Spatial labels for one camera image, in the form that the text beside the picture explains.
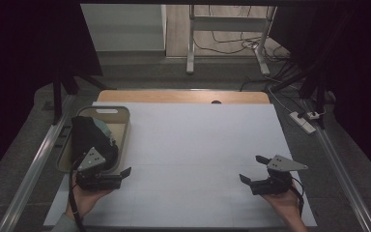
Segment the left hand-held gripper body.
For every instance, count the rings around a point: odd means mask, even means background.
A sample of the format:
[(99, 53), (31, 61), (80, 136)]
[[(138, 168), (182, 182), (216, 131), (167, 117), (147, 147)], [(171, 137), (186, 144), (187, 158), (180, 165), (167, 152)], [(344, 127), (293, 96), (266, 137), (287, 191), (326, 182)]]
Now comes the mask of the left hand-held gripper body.
[(105, 163), (106, 159), (92, 147), (76, 168), (76, 183), (89, 191), (118, 189), (122, 178), (119, 175), (103, 175)]

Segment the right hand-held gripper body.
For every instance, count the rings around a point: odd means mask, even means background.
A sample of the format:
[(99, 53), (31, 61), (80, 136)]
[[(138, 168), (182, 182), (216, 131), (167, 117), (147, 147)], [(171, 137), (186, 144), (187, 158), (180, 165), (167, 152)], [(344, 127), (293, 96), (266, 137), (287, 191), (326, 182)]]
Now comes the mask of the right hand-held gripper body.
[(254, 195), (280, 194), (292, 186), (292, 171), (305, 170), (307, 165), (275, 155), (266, 165), (269, 177), (266, 180), (251, 182)]

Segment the dark cloth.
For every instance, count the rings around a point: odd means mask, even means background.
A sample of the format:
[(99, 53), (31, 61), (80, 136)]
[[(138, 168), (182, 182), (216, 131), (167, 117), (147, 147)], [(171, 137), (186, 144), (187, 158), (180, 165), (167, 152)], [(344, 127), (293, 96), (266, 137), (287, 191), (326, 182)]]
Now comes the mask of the dark cloth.
[(105, 170), (111, 170), (117, 163), (119, 148), (116, 140), (111, 142), (94, 124), (93, 117), (75, 116), (71, 119), (71, 161), (87, 153), (92, 147), (106, 159)]

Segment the beige plastic basket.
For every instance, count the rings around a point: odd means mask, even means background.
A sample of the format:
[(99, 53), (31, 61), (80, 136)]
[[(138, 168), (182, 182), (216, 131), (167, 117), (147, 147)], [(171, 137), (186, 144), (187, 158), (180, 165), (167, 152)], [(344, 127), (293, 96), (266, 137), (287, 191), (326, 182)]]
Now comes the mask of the beige plastic basket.
[[(126, 139), (129, 132), (129, 110), (124, 106), (85, 106), (78, 112), (77, 116), (92, 118), (94, 124), (99, 124), (100, 129), (105, 126), (106, 135), (115, 142), (117, 156), (106, 157), (103, 173), (113, 173), (120, 167)], [(66, 143), (57, 159), (57, 169), (60, 172), (69, 172), (71, 169), (77, 145), (74, 144), (73, 132), (67, 136)]]

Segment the person's right hand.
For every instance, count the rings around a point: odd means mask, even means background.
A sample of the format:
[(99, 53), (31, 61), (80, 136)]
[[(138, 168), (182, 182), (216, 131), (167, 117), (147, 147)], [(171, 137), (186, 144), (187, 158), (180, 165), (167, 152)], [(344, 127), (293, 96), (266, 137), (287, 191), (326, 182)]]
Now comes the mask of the person's right hand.
[(266, 194), (263, 198), (283, 220), (300, 218), (299, 200), (290, 189), (280, 194)]

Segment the person's left hand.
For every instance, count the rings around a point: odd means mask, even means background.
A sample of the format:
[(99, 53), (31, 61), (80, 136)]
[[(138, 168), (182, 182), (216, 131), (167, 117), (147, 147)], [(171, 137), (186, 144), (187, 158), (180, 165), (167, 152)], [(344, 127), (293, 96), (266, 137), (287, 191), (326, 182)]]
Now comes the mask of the person's left hand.
[(74, 220), (75, 215), (79, 215), (80, 218), (84, 218), (93, 210), (101, 198), (111, 193), (111, 190), (84, 190), (75, 182), (75, 177), (72, 177), (71, 190), (73, 192), (74, 201), (76, 204), (76, 211), (74, 211), (71, 208), (71, 204), (68, 203), (65, 215), (72, 220)]

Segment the teal cloth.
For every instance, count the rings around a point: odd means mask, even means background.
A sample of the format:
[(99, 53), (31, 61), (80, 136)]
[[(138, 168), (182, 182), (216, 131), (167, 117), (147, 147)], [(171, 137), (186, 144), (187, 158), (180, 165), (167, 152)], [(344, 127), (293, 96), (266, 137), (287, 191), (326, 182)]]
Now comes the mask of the teal cloth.
[(110, 128), (107, 126), (107, 124), (100, 120), (100, 119), (97, 119), (97, 118), (94, 118), (93, 119), (94, 121), (94, 124), (101, 130), (101, 132), (111, 141), (111, 142), (114, 142), (115, 139), (113, 137), (113, 134), (112, 134), (112, 131), (110, 130)]

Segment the white power strip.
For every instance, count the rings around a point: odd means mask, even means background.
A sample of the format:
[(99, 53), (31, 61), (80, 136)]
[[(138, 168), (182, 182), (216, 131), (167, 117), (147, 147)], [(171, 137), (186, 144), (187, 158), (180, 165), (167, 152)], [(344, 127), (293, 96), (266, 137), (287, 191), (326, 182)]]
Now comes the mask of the white power strip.
[(316, 131), (316, 129), (311, 124), (309, 124), (303, 117), (300, 117), (297, 111), (291, 112), (289, 116), (307, 134), (312, 134)]

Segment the white table cover sheet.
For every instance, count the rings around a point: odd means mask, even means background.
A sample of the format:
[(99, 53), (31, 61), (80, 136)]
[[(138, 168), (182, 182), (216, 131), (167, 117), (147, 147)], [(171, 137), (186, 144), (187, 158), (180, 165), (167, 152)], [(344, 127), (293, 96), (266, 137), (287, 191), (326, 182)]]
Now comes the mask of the white table cover sheet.
[(256, 157), (290, 157), (271, 104), (128, 103), (121, 165), (131, 174), (86, 227), (249, 229), (282, 226), (241, 176), (267, 178)]

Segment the black stand leg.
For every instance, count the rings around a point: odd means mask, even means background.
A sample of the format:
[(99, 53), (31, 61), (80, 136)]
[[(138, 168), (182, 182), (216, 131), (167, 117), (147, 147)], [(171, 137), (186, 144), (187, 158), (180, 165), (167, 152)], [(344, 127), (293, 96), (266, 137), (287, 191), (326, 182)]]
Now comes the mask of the black stand leg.
[(54, 106), (53, 124), (57, 125), (62, 116), (61, 80), (58, 75), (56, 75), (53, 79), (53, 106)]
[(319, 127), (323, 130), (324, 125), (324, 113), (325, 113), (325, 76), (322, 74), (319, 79), (318, 89), (317, 89), (317, 100), (316, 100), (316, 112), (319, 114), (317, 123)]

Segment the black curtain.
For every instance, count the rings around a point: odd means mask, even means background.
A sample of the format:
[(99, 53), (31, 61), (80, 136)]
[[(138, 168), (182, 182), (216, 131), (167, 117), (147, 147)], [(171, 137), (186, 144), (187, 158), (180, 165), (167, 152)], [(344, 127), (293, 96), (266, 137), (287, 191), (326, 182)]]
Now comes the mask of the black curtain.
[(81, 0), (0, 0), (0, 160), (26, 121), (37, 90), (58, 78), (101, 75)]
[[(371, 0), (353, 0), (355, 9), (326, 62), (327, 88), (335, 97), (337, 122), (371, 161)], [(280, 7), (271, 37), (307, 67), (342, 15), (329, 7)]]

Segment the white cabinet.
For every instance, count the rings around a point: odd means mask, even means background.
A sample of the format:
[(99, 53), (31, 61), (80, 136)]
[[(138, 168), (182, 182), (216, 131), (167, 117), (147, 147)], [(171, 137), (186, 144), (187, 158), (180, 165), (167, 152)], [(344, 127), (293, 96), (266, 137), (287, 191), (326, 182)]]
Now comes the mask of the white cabinet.
[(165, 5), (81, 4), (96, 51), (164, 51)]

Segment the aluminium rail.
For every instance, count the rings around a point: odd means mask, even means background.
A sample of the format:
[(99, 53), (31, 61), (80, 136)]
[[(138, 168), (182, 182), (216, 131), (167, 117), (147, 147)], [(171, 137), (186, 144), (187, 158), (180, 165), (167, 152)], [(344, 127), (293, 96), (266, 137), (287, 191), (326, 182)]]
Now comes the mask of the aluminium rail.
[(66, 95), (62, 103), (61, 109), (63, 114), (58, 119), (57, 123), (52, 125), (46, 133), (43, 142), (35, 154), (21, 184), (19, 185), (14, 198), (9, 205), (6, 213), (0, 222), (0, 232), (13, 232), (23, 210), (32, 194), (37, 181), (39, 180), (43, 168), (49, 158), (51, 150), (55, 145), (55, 141), (59, 136), (62, 127), (64, 126), (67, 117), (71, 111), (71, 105), (75, 100), (74, 95)]
[(313, 123), (316, 137), (358, 226), (362, 232), (371, 232), (371, 162), (336, 122), (333, 104), (329, 102), (323, 110), (325, 127)]

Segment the white metal desk frame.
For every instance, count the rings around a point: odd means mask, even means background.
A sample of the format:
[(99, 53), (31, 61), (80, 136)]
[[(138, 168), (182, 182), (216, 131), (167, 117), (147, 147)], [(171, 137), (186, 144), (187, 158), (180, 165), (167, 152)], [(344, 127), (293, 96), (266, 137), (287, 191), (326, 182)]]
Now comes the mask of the white metal desk frame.
[(219, 32), (254, 32), (260, 33), (260, 42), (254, 48), (254, 54), (263, 75), (269, 76), (270, 70), (263, 54), (266, 39), (274, 17), (276, 7), (267, 7), (265, 17), (224, 17), (224, 16), (200, 16), (195, 14), (195, 6), (189, 6), (189, 39), (186, 57), (186, 69), (188, 74), (194, 73), (194, 33), (196, 31), (219, 31)]

